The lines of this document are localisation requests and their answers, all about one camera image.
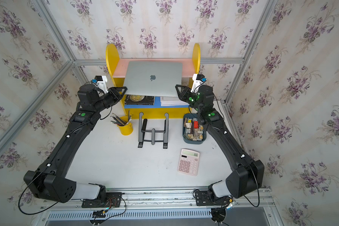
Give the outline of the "silver laptop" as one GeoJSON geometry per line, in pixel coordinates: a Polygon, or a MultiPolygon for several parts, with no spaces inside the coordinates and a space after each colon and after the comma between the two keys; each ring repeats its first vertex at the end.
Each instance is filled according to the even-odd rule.
{"type": "Polygon", "coordinates": [[[131,61],[123,84],[126,94],[176,97],[182,70],[183,64],[178,62],[131,61]]]}

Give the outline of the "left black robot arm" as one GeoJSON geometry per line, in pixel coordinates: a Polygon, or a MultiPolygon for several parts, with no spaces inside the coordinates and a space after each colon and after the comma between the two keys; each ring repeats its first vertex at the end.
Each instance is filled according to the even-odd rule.
{"type": "Polygon", "coordinates": [[[79,102],[64,135],[37,170],[29,170],[24,176],[24,182],[34,197],[60,203],[69,200],[106,202],[104,186],[80,184],[66,179],[66,175],[80,145],[101,118],[101,111],[116,105],[126,91],[126,87],[111,87],[100,95],[102,90],[94,84],[80,87],[79,102]]]}

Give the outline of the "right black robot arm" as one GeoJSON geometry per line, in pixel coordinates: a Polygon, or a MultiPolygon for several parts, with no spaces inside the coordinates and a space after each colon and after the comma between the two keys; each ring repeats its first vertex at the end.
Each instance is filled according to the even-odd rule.
{"type": "Polygon", "coordinates": [[[259,190],[262,187],[264,164],[260,160],[253,160],[235,140],[222,114],[214,108],[213,88],[201,85],[198,93],[191,92],[187,86],[176,85],[175,88],[179,99],[197,111],[199,124],[217,142],[232,170],[225,180],[209,186],[209,195],[213,198],[240,198],[259,190]]]}

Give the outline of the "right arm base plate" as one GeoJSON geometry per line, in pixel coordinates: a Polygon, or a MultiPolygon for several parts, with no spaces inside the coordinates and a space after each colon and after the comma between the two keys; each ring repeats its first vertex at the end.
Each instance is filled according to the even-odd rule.
{"type": "Polygon", "coordinates": [[[193,197],[197,206],[229,206],[233,200],[229,196],[217,197],[209,190],[195,189],[193,197]]]}

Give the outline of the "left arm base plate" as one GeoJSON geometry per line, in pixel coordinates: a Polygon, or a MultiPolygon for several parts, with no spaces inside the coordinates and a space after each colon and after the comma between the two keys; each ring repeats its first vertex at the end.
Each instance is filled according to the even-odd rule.
{"type": "Polygon", "coordinates": [[[121,204],[122,193],[111,192],[105,195],[99,195],[98,199],[95,200],[84,200],[82,208],[112,208],[119,207],[121,204]]]}

